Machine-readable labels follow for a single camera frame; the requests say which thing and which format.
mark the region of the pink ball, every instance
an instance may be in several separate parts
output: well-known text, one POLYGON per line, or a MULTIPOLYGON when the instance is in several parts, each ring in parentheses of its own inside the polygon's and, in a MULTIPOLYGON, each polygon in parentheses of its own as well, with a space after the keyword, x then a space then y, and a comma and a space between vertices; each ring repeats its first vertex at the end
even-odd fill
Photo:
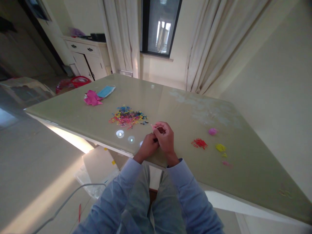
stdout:
POLYGON ((208 133, 209 133, 210 135, 212 135, 212 136, 216 135, 217 132, 218 132, 218 130, 216 130, 215 128, 210 128, 209 131, 208 131, 208 133))

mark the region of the cabinet drawer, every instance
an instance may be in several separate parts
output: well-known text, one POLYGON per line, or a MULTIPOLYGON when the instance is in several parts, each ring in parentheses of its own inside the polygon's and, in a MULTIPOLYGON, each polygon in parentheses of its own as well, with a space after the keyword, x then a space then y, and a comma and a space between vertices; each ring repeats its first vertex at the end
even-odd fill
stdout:
POLYGON ((66 44, 68 46, 68 48, 73 51, 73 52, 83 52, 83 48, 81 47, 81 43, 77 43, 77 42, 72 42, 72 41, 66 41, 66 44))
POLYGON ((91 54, 94 56, 99 56, 98 48, 96 46, 91 46, 87 44, 81 44, 84 54, 91 54))

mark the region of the cabinet door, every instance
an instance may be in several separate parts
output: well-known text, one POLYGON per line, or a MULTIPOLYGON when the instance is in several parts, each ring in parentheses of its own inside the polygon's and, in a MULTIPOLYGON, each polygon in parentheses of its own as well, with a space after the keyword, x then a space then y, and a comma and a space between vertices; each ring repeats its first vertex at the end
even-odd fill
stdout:
POLYGON ((95 57, 89 54, 85 54, 85 57, 87 58, 94 80, 98 80, 107 76, 105 67, 103 64, 101 64, 99 57, 95 57))
POLYGON ((74 56, 74 59, 76 61, 76 65, 77 65, 77 69, 78 69, 80 75, 89 78, 91 81, 94 81, 94 79, 91 76, 91 71, 88 67, 87 61, 85 59, 85 55, 77 53, 77 52, 72 52, 72 55, 74 56))

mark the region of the white curtain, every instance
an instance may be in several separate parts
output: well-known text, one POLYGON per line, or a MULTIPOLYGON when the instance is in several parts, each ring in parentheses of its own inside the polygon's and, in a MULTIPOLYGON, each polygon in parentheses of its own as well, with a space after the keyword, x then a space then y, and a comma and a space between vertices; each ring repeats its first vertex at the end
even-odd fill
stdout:
POLYGON ((140 78, 138 0, 98 0, 110 64, 140 78))
POLYGON ((205 0, 188 53, 186 90, 204 94, 219 77, 269 0, 205 0))

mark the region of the person's left hand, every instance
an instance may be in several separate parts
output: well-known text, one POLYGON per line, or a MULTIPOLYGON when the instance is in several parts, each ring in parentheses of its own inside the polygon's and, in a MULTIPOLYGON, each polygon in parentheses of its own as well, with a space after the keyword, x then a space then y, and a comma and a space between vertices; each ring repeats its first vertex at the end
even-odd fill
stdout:
POLYGON ((155 142, 155 139, 157 138, 154 133, 147 134, 143 140, 141 148, 133 157, 133 159, 139 164, 142 164, 145 159, 151 156, 159 147, 159 143, 158 141, 155 142))

